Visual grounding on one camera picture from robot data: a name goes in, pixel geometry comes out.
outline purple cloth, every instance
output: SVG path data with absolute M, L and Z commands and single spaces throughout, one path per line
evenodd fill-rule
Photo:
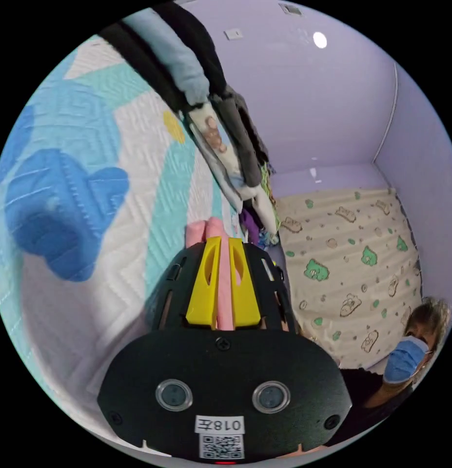
M 239 221 L 249 232 L 249 242 L 258 245 L 260 229 L 256 225 L 252 215 L 246 209 L 243 209 L 242 213 L 239 215 Z

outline yellow dot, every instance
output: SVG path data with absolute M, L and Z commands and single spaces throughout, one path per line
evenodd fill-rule
M 185 134 L 176 116 L 171 111 L 164 111 L 164 125 L 171 137 L 179 143 L 185 143 Z

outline woman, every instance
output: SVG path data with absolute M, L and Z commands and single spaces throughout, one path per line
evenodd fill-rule
M 410 396 L 413 380 L 432 359 L 444 338 L 449 313 L 445 301 L 430 297 L 414 309 L 402 340 L 388 357 L 383 375 L 364 369 L 341 370 L 353 407 L 326 447 L 375 426 Z

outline bed sheet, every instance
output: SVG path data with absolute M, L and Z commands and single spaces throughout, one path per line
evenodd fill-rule
M 86 429 L 126 445 L 96 403 L 103 374 L 149 330 L 145 303 L 186 224 L 211 216 L 242 235 L 181 122 L 100 37 L 20 114 L 0 159 L 0 313 L 33 377 Z
M 419 256 L 393 189 L 277 200 L 293 312 L 342 368 L 370 368 L 421 303 Z

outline camera lens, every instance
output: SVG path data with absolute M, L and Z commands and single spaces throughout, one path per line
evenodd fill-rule
M 156 400 L 168 411 L 184 411 L 193 403 L 188 385 L 175 379 L 164 380 L 157 386 Z
M 253 395 L 252 403 L 254 407 L 265 414 L 273 414 L 282 411 L 291 400 L 288 388 L 275 381 L 265 382 L 259 385 Z

